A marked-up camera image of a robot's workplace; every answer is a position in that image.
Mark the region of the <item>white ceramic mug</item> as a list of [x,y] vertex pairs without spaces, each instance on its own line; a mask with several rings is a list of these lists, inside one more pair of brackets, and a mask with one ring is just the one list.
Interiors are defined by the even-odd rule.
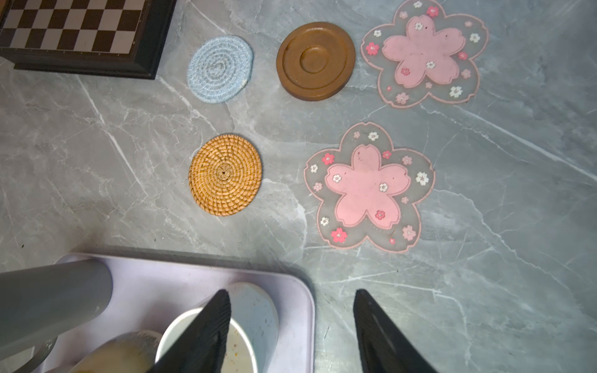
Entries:
[[275,303],[265,290],[254,284],[235,283],[223,289],[229,293],[232,314],[220,372],[266,372],[278,343]]

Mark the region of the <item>brown wooden round coaster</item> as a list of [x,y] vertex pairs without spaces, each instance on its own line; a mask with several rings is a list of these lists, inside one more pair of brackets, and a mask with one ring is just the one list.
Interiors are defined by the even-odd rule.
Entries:
[[282,42],[276,59],[281,86],[305,101],[321,101],[340,92],[354,70],[356,53],[348,33],[339,26],[307,23]]

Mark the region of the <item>tan rattan round coaster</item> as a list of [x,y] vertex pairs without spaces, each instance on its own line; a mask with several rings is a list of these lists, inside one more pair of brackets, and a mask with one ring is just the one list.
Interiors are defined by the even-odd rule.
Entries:
[[255,199],[262,172],[261,157],[248,140],[219,135],[204,144],[191,161],[191,195],[209,214],[230,216]]

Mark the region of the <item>pink flower coaster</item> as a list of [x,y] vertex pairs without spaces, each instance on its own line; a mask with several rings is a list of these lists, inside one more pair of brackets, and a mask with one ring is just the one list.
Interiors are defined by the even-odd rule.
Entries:
[[394,146],[373,122],[350,127],[335,149],[306,162],[304,180],[318,200],[317,229],[339,250],[366,241],[406,253],[421,236],[418,204],[432,192],[435,171],[422,153]]
[[468,14],[447,14],[437,1],[405,1],[391,23],[362,38],[365,62],[378,70],[382,101],[397,109],[427,98],[462,104],[479,90],[476,59],[488,45],[484,22]]

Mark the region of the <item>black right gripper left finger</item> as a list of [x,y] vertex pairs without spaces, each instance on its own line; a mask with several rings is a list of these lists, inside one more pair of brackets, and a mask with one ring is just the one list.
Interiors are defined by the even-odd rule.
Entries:
[[179,315],[163,334],[150,372],[220,372],[232,306],[221,289],[207,303]]

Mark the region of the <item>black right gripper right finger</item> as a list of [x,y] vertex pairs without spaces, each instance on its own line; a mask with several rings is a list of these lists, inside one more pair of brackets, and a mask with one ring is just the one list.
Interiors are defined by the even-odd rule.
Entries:
[[353,312],[362,371],[436,373],[367,290],[355,293]]

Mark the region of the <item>light blue woven coaster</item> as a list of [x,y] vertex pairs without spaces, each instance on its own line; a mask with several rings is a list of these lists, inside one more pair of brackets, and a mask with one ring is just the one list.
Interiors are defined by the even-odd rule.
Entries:
[[206,41],[187,68],[187,84],[207,104],[232,99],[249,82],[253,51],[241,37],[227,35]]

